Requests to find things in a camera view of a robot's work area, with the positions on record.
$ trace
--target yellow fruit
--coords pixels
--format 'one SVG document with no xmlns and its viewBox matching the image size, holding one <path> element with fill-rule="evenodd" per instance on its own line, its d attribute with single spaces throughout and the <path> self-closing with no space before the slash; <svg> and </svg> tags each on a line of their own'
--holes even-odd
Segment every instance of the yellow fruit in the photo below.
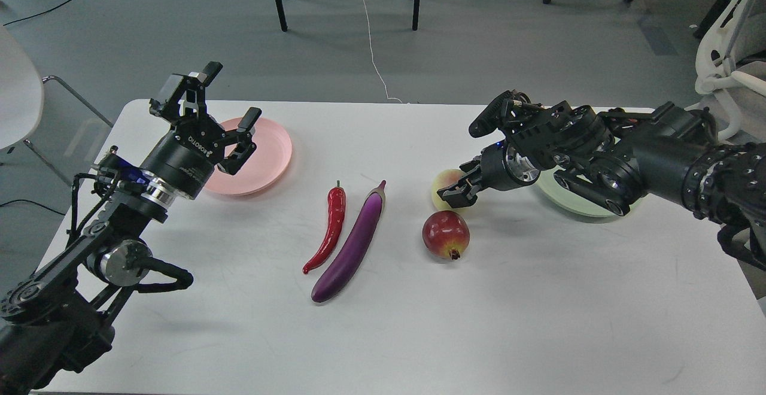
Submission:
<svg viewBox="0 0 766 395">
<path fill-rule="evenodd" d="M 446 169 L 445 171 L 439 172 L 439 174 L 433 179 L 431 184 L 431 201 L 433 202 L 433 206 L 437 209 L 437 211 L 443 211 L 446 209 L 451 209 L 452 211 L 457 210 L 452 209 L 452 207 L 449 206 L 447 202 L 444 202 L 436 192 L 438 189 L 443 189 L 444 187 L 453 185 L 457 182 L 457 180 L 460 179 L 460 177 L 463 176 L 463 174 L 464 172 L 460 169 Z"/>
</svg>

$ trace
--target red fruit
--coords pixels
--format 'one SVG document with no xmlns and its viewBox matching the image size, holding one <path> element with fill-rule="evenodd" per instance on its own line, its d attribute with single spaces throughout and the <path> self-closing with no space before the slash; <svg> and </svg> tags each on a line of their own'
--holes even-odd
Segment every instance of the red fruit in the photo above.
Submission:
<svg viewBox="0 0 766 395">
<path fill-rule="evenodd" d="M 470 238 L 466 221 L 454 211 L 435 212 L 423 225 L 423 243 L 441 259 L 459 259 Z"/>
</svg>

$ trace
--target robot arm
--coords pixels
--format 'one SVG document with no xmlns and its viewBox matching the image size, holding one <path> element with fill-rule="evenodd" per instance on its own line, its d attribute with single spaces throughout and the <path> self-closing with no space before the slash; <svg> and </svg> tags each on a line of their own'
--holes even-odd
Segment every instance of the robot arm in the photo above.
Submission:
<svg viewBox="0 0 766 395">
<path fill-rule="evenodd" d="M 192 284 L 189 272 L 153 257 L 140 236 L 151 220 L 167 219 L 175 197 L 194 199 L 216 166 L 233 175 L 256 149 L 251 129 L 260 109 L 250 108 L 235 130 L 224 130 L 207 114 L 205 87 L 219 70 L 221 64 L 211 62 L 203 73 L 168 79 L 159 100 L 151 100 L 150 113 L 167 120 L 170 131 L 140 166 L 112 147 L 93 166 L 96 175 L 77 177 L 96 180 L 99 206 L 79 227 L 73 216 L 66 250 L 0 300 L 0 317 L 7 322 L 0 330 L 1 395 L 45 387 L 58 371 L 80 372 L 111 350 L 112 323 L 132 293 Z M 192 106 L 183 106 L 184 96 Z M 225 155 L 227 145 L 236 147 Z M 84 227 L 101 205 L 96 220 Z M 106 284 L 92 300 L 76 289 L 80 265 Z M 175 281 L 140 284 L 150 271 Z"/>
<path fill-rule="evenodd" d="M 471 123 L 474 138 L 495 130 L 502 141 L 460 166 L 465 174 L 438 191 L 453 208 L 471 206 L 486 188 L 532 185 L 540 171 L 559 168 L 559 185 L 616 215 L 648 193 L 723 225 L 719 243 L 741 261 L 766 270 L 766 144 L 719 144 L 707 111 L 671 103 L 651 114 L 562 102 L 542 108 L 505 92 Z M 750 229 L 749 247 L 735 242 Z"/>
</svg>

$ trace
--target cable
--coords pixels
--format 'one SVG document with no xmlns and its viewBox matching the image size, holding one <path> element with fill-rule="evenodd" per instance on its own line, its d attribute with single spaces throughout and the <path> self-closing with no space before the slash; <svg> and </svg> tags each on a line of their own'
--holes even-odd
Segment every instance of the cable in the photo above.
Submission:
<svg viewBox="0 0 766 395">
<path fill-rule="evenodd" d="M 58 215 L 66 215 L 66 214 L 65 214 L 65 213 L 63 213 L 63 212 L 57 211 L 57 210 L 55 210 L 55 209 L 53 209 L 53 208 L 50 208 L 50 207 L 48 207 L 48 206 L 44 206 L 44 205 L 43 205 L 43 204 L 41 204 L 40 202 L 35 202 L 35 201 L 33 201 L 33 200 L 29 200 L 29 199 L 13 199 L 13 200 L 9 200 L 9 201 L 8 201 L 8 202 L 6 202 L 6 203 L 0 203 L 0 208 L 2 208 L 3 206 L 6 206 L 6 205 L 10 205 L 10 204 L 12 204 L 12 203 L 16 203 L 16 202 L 27 202 L 27 203 L 32 203 L 32 204 L 34 204 L 34 205 L 40 206 L 40 207 L 42 207 L 42 208 L 44 208 L 44 209 L 47 209 L 47 210 L 48 210 L 48 211 L 50 211 L 50 212 L 55 212 L 55 213 L 57 213 Z"/>
<path fill-rule="evenodd" d="M 54 8 L 49 8 L 49 10 L 47 10 L 47 11 L 42 11 L 41 13 L 36 13 L 36 14 L 35 14 L 35 15 L 33 15 L 33 16 L 27 16 L 26 18 L 21 18 L 21 19 L 16 19 L 16 20 L 14 20 L 14 21 L 11 21 L 11 22 L 6 22 L 5 24 L 3 24 L 3 27 L 5 27 L 5 25 L 15 24 L 16 22 L 27 21 L 27 19 L 32 19 L 32 18 L 35 18 L 36 16 L 40 16 L 40 15 L 43 15 L 43 14 L 45 14 L 45 13 L 49 13 L 49 11 L 54 11 L 54 10 L 57 10 L 57 9 L 58 9 L 58 8 L 60 8 L 61 6 L 63 6 L 63 5 L 66 5 L 66 3 L 69 3 L 69 2 L 71 2 L 71 1 L 72 1 L 72 0 L 66 0 L 66 2 L 63 2 L 63 3 L 61 3 L 60 5 L 58 5 L 58 6 L 54 7 Z"/>
<path fill-rule="evenodd" d="M 386 85 L 383 76 L 381 76 L 381 73 L 378 71 L 378 66 L 375 65 L 375 52 L 372 51 L 372 30 L 370 29 L 370 14 L 367 12 L 367 1 L 361 0 L 361 3 L 364 5 L 364 15 L 367 16 L 367 36 L 369 36 L 370 39 L 370 57 L 372 59 L 372 67 L 375 68 L 375 73 L 378 74 L 378 78 L 380 78 L 381 82 L 383 83 L 385 98 L 387 101 L 399 101 L 399 103 L 404 103 L 402 99 L 392 98 L 388 95 L 388 85 Z"/>
</svg>

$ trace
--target eggplant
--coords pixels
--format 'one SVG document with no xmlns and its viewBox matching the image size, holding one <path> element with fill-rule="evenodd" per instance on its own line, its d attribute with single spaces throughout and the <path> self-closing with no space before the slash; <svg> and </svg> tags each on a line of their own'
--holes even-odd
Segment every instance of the eggplant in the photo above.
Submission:
<svg viewBox="0 0 766 395">
<path fill-rule="evenodd" d="M 351 280 L 359 268 L 364 255 L 367 253 L 367 248 L 372 242 L 372 236 L 375 234 L 381 212 L 383 212 L 384 187 L 385 180 L 367 195 L 354 227 L 348 234 L 341 250 L 338 251 L 333 263 L 327 267 L 311 291 L 311 299 L 314 302 L 325 302 L 325 300 L 335 296 Z"/>
</svg>

